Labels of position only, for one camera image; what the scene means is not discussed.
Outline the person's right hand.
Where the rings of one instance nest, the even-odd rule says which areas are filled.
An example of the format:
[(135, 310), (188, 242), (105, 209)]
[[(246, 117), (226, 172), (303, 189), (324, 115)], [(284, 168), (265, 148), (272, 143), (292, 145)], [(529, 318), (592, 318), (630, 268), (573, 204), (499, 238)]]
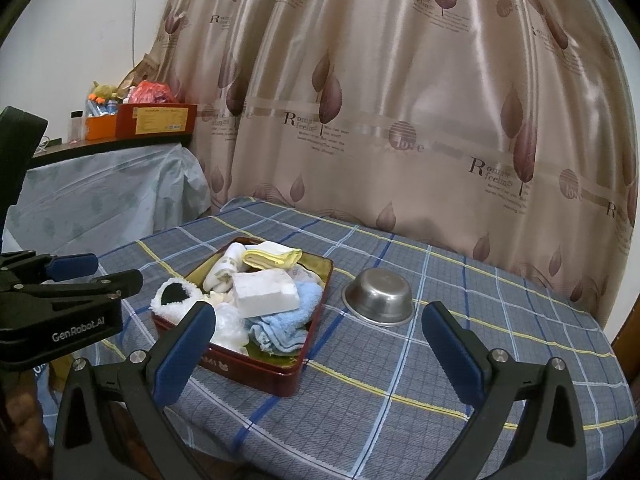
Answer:
[(18, 376), (17, 383), (6, 394), (6, 411), (13, 424), (9, 436), (15, 451), (41, 469), (49, 454), (49, 436), (33, 372)]

